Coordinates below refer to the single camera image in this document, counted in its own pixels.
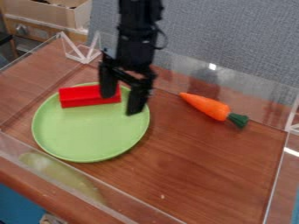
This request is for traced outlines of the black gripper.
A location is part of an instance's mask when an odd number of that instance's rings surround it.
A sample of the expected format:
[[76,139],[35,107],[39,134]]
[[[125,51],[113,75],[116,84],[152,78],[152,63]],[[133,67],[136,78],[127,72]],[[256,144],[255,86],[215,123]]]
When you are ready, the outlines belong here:
[[103,98],[116,94],[117,82],[131,86],[125,114],[132,116],[144,109],[155,72],[149,68],[155,57],[157,30],[119,29],[116,51],[104,50],[99,63],[99,84]]

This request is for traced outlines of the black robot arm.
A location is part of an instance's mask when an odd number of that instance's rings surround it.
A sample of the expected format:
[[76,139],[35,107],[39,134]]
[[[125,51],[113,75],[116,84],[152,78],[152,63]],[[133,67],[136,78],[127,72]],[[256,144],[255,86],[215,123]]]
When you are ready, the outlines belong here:
[[104,99],[117,91],[117,82],[123,81],[131,92],[125,114],[140,113],[153,89],[156,74],[151,69],[155,51],[163,50],[168,38],[157,26],[163,19],[161,0],[119,0],[120,21],[117,25],[116,52],[104,49],[99,62],[99,92]]

